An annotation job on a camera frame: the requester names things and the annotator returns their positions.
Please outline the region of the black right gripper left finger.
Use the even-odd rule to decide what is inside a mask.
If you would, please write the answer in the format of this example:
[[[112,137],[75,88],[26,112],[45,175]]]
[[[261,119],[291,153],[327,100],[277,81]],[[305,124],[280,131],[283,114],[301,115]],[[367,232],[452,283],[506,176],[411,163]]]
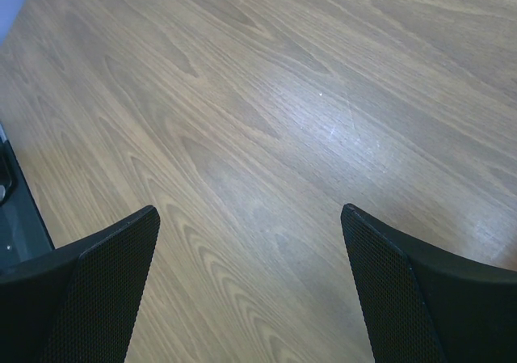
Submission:
[[[123,362],[160,228],[148,205],[1,273],[3,362]]]

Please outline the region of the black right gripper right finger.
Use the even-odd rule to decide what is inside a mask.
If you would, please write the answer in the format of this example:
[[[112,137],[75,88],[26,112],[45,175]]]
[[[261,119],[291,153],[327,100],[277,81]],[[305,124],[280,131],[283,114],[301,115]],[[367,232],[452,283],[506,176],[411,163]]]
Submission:
[[[343,237],[376,362],[514,362],[516,273],[452,254],[353,204]]]

